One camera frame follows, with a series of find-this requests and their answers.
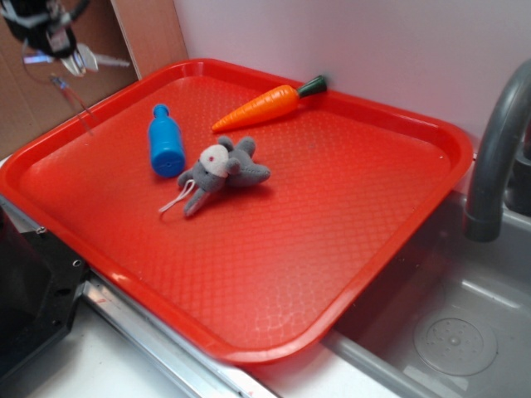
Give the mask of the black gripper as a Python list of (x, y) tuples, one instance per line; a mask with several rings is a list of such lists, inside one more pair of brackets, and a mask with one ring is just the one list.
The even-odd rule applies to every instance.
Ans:
[(1, 1), (1, 16), (12, 35), (33, 50), (53, 58), (67, 58), (77, 48), (71, 25), (88, 8), (78, 1), (71, 8), (62, 1)]

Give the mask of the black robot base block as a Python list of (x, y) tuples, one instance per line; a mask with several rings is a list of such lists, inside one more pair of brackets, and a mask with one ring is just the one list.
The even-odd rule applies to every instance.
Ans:
[(1, 382), (71, 330), (88, 266), (51, 232), (1, 212)]

